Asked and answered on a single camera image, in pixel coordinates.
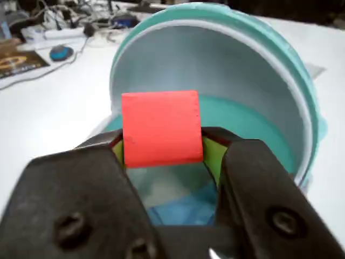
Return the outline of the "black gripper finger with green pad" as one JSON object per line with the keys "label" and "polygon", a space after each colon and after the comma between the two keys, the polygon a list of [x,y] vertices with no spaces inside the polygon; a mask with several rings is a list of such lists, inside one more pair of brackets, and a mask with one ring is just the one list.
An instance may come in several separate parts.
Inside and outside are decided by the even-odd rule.
{"label": "black gripper finger with green pad", "polygon": [[160,258],[161,245],[114,153],[120,130],[32,160],[1,221],[1,258]]}
{"label": "black gripper finger with green pad", "polygon": [[225,147],[216,220],[236,233],[240,258],[344,258],[344,251],[268,146],[220,127]]}

